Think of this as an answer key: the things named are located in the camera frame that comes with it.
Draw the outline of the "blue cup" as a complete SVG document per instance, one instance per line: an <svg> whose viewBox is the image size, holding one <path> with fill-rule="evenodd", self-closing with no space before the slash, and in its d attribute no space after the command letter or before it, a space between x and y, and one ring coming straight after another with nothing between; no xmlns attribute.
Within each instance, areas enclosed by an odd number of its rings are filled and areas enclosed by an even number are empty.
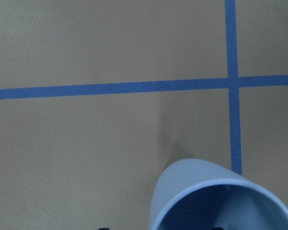
<svg viewBox="0 0 288 230"><path fill-rule="evenodd" d="M264 187L215 163L169 165L154 188L151 230L288 230L288 208Z"/></svg>

